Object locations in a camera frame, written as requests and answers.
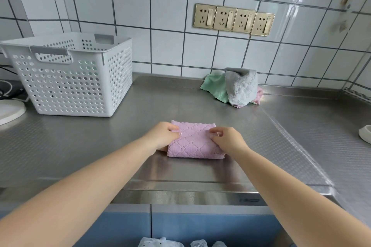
person's left arm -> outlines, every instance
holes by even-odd
[[[73,246],[154,152],[179,137],[160,122],[146,135],[45,189],[0,221],[0,246]]]

forearm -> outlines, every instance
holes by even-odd
[[[367,226],[269,160],[250,149],[234,158],[298,246],[369,246]]]
[[[0,221],[0,245],[72,246],[153,152],[138,139],[44,190]]]

countertop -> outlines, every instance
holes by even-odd
[[[357,137],[371,120],[371,106],[335,91],[262,86],[260,106],[235,109],[200,85],[136,76],[111,118],[39,115],[28,103],[22,117],[0,126],[0,202],[23,202],[158,121],[174,119],[235,127],[253,150],[371,224],[371,145]],[[113,203],[265,205],[230,157],[168,158],[161,152]]]

green cloth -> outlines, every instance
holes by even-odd
[[[210,92],[223,103],[229,102],[225,87],[225,72],[223,74],[208,74],[201,85],[201,89]]]

white plastic basket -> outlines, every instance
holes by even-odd
[[[71,32],[0,42],[40,114],[110,117],[132,84],[132,40]]]

